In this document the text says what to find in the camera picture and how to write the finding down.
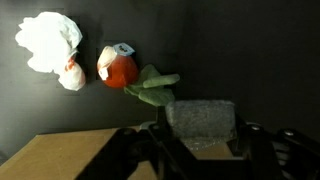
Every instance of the white crumpled paper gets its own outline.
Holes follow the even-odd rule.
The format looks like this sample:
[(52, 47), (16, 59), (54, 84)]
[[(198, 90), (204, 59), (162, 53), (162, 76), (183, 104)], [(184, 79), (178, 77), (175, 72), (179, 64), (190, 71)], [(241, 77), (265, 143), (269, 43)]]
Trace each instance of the white crumpled paper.
[(16, 41), (33, 53), (28, 61), (30, 68), (43, 73), (54, 71), (66, 89), (77, 91), (84, 86), (85, 75), (73, 58), (82, 39), (75, 22), (59, 13), (43, 12), (36, 18), (24, 18), (19, 27)]

